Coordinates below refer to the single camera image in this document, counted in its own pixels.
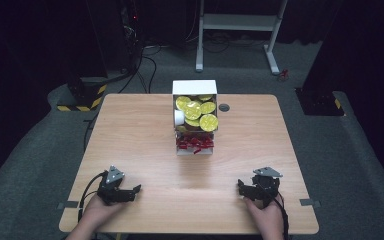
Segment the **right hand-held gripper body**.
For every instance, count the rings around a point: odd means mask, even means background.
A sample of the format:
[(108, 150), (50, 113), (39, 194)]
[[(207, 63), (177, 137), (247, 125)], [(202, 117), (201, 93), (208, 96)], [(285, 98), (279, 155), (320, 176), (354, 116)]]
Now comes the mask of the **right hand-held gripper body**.
[(255, 169), (252, 177), (253, 195), (252, 200), (260, 200), (263, 207), (267, 207), (278, 195), (281, 173), (271, 167)]

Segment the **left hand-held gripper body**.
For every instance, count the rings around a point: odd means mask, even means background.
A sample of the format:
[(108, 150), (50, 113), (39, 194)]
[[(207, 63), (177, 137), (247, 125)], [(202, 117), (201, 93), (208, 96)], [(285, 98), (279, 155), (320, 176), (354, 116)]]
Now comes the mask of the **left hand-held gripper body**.
[(107, 204), (115, 202), (116, 196), (133, 195), (126, 194), (125, 190), (119, 188), (124, 179), (125, 174), (114, 165), (111, 165), (108, 171), (103, 173), (102, 180), (99, 184), (97, 195)]

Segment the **person's left hand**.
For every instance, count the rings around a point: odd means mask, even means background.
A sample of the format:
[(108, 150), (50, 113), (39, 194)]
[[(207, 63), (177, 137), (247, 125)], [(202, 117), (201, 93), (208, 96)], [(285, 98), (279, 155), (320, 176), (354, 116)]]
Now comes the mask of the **person's left hand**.
[(79, 224), (86, 230), (97, 230), (126, 206), (126, 203), (107, 205), (99, 196), (94, 195), (88, 202)]

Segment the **person's right hand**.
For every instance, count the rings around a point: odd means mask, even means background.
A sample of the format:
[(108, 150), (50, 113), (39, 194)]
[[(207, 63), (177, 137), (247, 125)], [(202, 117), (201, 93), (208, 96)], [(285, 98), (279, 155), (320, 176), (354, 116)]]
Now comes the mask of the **person's right hand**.
[(246, 197), (243, 200), (260, 234), (265, 232), (282, 232), (284, 234), (283, 199), (280, 195), (277, 195), (276, 199), (263, 209), (258, 208), (253, 201)]

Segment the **grey tape strip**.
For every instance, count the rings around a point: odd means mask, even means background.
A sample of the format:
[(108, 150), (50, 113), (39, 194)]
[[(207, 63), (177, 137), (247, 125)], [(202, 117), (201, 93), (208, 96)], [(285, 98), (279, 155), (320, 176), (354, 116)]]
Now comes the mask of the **grey tape strip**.
[(320, 201), (313, 200), (313, 199), (299, 199), (301, 206), (312, 206), (313, 208), (319, 208), (321, 207)]
[(77, 208), (79, 202), (78, 201), (65, 201), (65, 202), (60, 202), (57, 204), (56, 209), (58, 210), (63, 210), (66, 208)]

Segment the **pile of red packets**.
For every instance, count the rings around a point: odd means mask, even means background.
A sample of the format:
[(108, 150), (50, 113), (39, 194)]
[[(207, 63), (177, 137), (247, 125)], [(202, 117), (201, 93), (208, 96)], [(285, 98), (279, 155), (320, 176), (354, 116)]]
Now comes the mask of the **pile of red packets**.
[(177, 134), (177, 155), (211, 155), (214, 151), (214, 135), (207, 133)]

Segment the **pile of yellow-lidded capsules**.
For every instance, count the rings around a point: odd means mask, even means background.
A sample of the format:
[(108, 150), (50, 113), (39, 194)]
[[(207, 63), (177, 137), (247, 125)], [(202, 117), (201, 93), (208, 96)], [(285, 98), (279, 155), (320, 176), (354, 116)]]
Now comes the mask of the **pile of yellow-lidded capsules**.
[(176, 95), (175, 110), (182, 110), (185, 115), (183, 125), (174, 125), (178, 129), (203, 132), (214, 132), (218, 129), (217, 101), (214, 94)]

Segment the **white capsule lying sideways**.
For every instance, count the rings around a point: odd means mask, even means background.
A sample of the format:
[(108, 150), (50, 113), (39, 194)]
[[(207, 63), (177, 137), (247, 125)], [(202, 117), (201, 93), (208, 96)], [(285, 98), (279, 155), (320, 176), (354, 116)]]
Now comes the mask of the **white capsule lying sideways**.
[(175, 110), (173, 112), (173, 117), (174, 117), (174, 125), (175, 126), (180, 126), (183, 125), (185, 122), (185, 115), (182, 110)]

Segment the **black yellow striped stand base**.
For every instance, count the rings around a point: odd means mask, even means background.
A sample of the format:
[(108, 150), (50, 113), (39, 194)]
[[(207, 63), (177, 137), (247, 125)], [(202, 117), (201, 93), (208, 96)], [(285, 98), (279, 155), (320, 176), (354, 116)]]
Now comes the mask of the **black yellow striped stand base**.
[(95, 110), (102, 101), (107, 85), (103, 83), (68, 83), (58, 100), (56, 107), (59, 111)]

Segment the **white two-tier display box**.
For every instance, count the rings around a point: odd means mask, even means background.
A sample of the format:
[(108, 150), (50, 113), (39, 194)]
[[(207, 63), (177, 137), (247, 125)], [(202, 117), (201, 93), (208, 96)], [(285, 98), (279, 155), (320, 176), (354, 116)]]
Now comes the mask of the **white two-tier display box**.
[[(201, 94), (214, 94), (217, 101), (217, 85), (215, 80), (174, 80), (172, 84), (172, 103), (173, 103), (173, 112), (174, 112), (174, 97), (176, 95), (201, 95)], [(203, 132), (203, 131), (187, 131), (186, 129), (178, 129), (174, 126), (173, 118), (173, 128), (175, 133), (175, 146), (176, 146), (176, 135), (177, 134), (198, 134), (198, 133), (207, 133), (213, 134), (215, 138), (215, 132)]]

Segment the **dark computer tower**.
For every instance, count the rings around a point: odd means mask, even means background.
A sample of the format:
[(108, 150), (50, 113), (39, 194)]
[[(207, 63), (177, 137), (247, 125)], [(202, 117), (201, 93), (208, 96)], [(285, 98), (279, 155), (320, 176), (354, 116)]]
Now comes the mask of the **dark computer tower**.
[(120, 0), (120, 17), (128, 54), (128, 66), (134, 71), (139, 62), (143, 46), (143, 28), (140, 20), (140, 0)]

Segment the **white metal stand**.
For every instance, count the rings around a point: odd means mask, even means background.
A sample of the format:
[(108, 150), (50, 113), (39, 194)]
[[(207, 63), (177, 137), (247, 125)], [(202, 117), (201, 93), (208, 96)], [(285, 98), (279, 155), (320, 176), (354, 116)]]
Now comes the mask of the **white metal stand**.
[(273, 54), (273, 48), (280, 30), (287, 3), (288, 0), (281, 0), (280, 7), (276, 15), (238, 15), (206, 13), (204, 7), (205, 0), (200, 0), (195, 70), (197, 72), (202, 72), (204, 69), (203, 37), (205, 30), (242, 30), (271, 33), (270, 41), (267, 45), (263, 46), (263, 50), (271, 73), (273, 75), (279, 75), (281, 70), (277, 65)]

